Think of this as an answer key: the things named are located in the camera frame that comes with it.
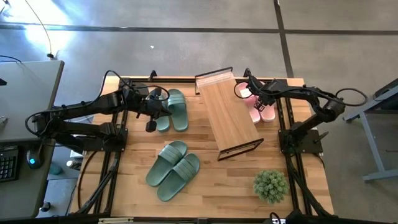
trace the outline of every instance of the white cable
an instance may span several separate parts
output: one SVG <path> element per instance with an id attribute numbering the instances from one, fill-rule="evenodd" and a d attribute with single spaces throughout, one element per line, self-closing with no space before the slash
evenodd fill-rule
<path id="1" fill-rule="evenodd" d="M 39 20 L 40 24 L 42 25 L 45 34 L 47 35 L 47 38 L 49 40 L 49 45 L 50 45 L 50 54 L 52 54 L 52 48 L 51 48 L 51 40 L 50 40 L 50 36 L 49 33 L 47 32 L 47 29 L 44 27 L 43 22 L 40 20 L 39 16 L 36 14 L 36 12 L 33 10 L 32 6 L 30 6 L 29 2 L 27 2 L 27 0 L 25 0 L 26 4 L 30 7 L 30 9 L 32 10 L 32 12 L 35 14 L 35 16 L 37 17 L 37 19 Z"/>

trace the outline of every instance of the gray floor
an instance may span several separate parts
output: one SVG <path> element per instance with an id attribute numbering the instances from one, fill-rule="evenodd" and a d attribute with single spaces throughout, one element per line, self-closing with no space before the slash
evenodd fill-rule
<path id="1" fill-rule="evenodd" d="M 37 217 L 63 216 L 70 206 L 71 194 L 77 183 L 77 178 L 49 180 L 44 201 L 50 202 L 47 212 L 40 211 Z"/>
<path id="2" fill-rule="evenodd" d="M 12 7 L 4 8 L 0 15 L 2 24 L 37 22 L 23 1 L 9 1 Z M 46 24 L 278 28 L 272 0 L 29 2 Z M 286 29 L 398 29 L 398 1 L 393 0 L 280 0 L 280 7 Z M 0 30 L 0 33 L 1 54 L 26 61 L 47 60 L 49 47 L 41 27 Z M 108 69 L 121 75 L 148 75 L 153 69 L 159 75 L 195 75 L 233 66 L 236 76 L 241 76 L 246 67 L 259 77 L 287 76 L 279 34 L 70 31 L 49 34 L 53 52 L 65 61 L 56 104 L 93 98 Z M 287 44 L 295 77 L 302 77 L 308 85 L 325 91 L 352 86 L 371 95 L 398 77 L 398 35 L 289 34 Z M 344 97 L 347 101 L 360 100 L 353 94 Z M 361 176 L 376 171 L 376 165 L 361 124 L 358 121 L 345 124 L 339 119 L 321 125 L 319 130 L 330 132 L 323 146 L 335 213 L 346 218 L 396 222 L 398 178 L 370 184 L 362 181 Z M 54 160 L 66 161 L 65 154 L 56 152 Z M 398 161 L 397 156 L 388 157 Z M 57 187 L 49 185 L 47 195 L 54 195 L 54 191 Z M 62 208 L 66 208 L 69 195 L 59 197 Z"/>

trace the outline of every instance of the wooden tabletop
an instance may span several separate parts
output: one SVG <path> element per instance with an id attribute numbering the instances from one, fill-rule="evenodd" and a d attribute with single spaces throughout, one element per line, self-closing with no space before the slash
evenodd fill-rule
<path id="1" fill-rule="evenodd" d="M 304 84 L 301 78 L 288 78 L 287 82 L 292 86 Z M 103 94 L 117 90 L 118 83 L 117 77 L 108 77 Z M 187 101 L 189 129 L 184 133 L 178 133 L 171 126 L 166 133 L 157 131 L 147 133 L 145 125 L 149 118 L 141 115 L 139 119 L 136 119 L 136 114 L 129 112 L 126 125 L 129 137 L 119 166 L 111 212 L 113 217 L 267 218 L 270 212 L 276 212 L 280 217 L 285 217 L 293 210 L 290 193 L 281 203 L 269 205 L 259 200 L 252 189 L 254 175 L 261 170 L 279 170 L 287 178 L 285 158 L 280 153 L 277 137 L 280 127 L 278 117 L 270 123 L 261 121 L 256 124 L 260 138 L 264 138 L 264 142 L 257 149 L 218 162 L 217 144 L 201 97 L 195 95 L 195 84 L 157 84 L 166 89 L 177 88 L 184 93 Z M 311 111 L 306 101 L 292 99 L 291 102 L 296 121 L 304 121 L 310 117 Z M 282 104 L 284 114 L 287 114 L 284 100 Z M 93 123 L 101 124 L 110 121 L 111 115 L 97 114 Z M 289 128 L 287 116 L 285 116 L 285 123 Z M 145 176 L 160 150 L 174 140 L 183 140 L 188 146 L 188 152 L 198 156 L 201 161 L 200 171 L 171 201 L 162 202 L 157 198 L 157 188 L 145 183 Z M 98 186 L 103 157 L 104 153 L 97 153 L 87 166 L 80 190 L 82 203 L 87 201 Z M 322 163 L 319 158 L 311 154 L 302 154 L 302 159 L 308 188 L 323 207 L 333 213 Z M 296 188 L 300 208 L 304 211 L 302 193 L 297 184 Z M 104 192 L 101 208 L 104 208 L 106 203 L 108 187 Z M 76 210 L 75 194 L 70 211 Z"/>

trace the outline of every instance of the gray tabletop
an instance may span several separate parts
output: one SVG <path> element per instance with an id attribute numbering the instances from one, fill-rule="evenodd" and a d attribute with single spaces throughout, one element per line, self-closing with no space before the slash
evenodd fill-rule
<path id="1" fill-rule="evenodd" d="M 51 108 L 62 70 L 63 61 L 0 64 L 0 78 L 7 82 L 6 86 L 0 86 L 0 116 L 9 118 L 0 130 L 0 143 L 37 138 L 26 131 L 25 119 Z M 25 154 L 21 154 L 18 180 L 0 183 L 0 220 L 37 216 L 44 199 L 53 150 L 54 147 L 45 147 L 44 163 L 36 170 L 29 168 Z"/>

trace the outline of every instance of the potted plant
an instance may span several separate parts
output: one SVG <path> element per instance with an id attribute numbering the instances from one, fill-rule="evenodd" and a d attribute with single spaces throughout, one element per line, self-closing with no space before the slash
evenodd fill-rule
<path id="1" fill-rule="evenodd" d="M 254 178 L 254 193 L 269 204 L 279 203 L 289 191 L 286 178 L 277 170 L 263 170 Z"/>

